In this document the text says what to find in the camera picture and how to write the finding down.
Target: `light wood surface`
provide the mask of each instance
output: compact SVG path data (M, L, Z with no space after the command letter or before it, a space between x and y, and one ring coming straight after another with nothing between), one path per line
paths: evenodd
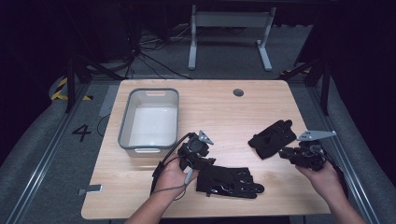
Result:
M277 80L126 80L119 92L92 174L91 185L103 191L88 193L81 214L87 219L127 218L149 196L152 172L162 158L131 158L118 143L129 93L136 88L175 88L179 92L178 138L204 130L215 143L208 157L215 165L248 167L265 192L256 199L240 199L195 191L173 202L164 217L229 217L328 214L327 204L308 179L276 154L261 160L248 145L253 134L276 121L291 119L297 134L306 130L288 84ZM242 97L233 90L244 91ZM297 147L298 142L290 146Z

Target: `yellow and black hazard tape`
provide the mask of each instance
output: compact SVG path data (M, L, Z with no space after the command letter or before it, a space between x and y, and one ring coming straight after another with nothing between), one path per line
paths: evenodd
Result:
M68 100L67 95L61 95L61 91L64 88L64 85L67 83L67 77L64 77L61 82L59 83L58 87L55 90L55 93L52 94L51 100ZM91 95L86 95L82 100L89 101L93 100L93 96Z

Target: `person's arm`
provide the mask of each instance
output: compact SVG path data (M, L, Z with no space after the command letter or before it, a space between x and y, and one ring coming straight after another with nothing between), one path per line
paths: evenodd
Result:
M174 154L169 157L168 161L175 157L176 155ZM180 159L176 158L165 166L153 193L125 222L126 224L156 224L160 222L163 213L172 201L183 193L186 188L183 185L187 174L180 169L178 166L179 162ZM194 171L190 182L197 176L198 172Z
M338 175L329 162L326 161L320 171L312 171L299 166L296 166L296 169L311 181L314 189L329 205L335 223L366 223L349 203Z

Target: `black number on floor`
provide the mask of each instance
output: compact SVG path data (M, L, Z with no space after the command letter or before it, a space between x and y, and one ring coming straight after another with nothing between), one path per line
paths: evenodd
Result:
M79 138L79 142L82 142L82 141L84 141L85 134L91 133L91 132L87 132L87 130L88 130L88 125L84 124L81 127L75 129L73 131L73 134L81 134L81 138Z

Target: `hand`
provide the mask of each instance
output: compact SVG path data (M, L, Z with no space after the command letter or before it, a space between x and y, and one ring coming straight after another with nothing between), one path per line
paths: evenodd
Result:
M166 196L169 200L174 200L178 195L180 195L187 186L184 186L184 181L187 174L184 173L178 166L180 163L180 158L177 154L171 155L167 161L163 172L158 178L157 184L153 191L154 194L162 194ZM198 171L194 170L191 175L190 182L198 176Z
M319 171L308 170L300 166L296 166L296 169L311 181L315 191L325 201L330 200L333 196L344 195L337 172L328 161L323 164L323 169Z

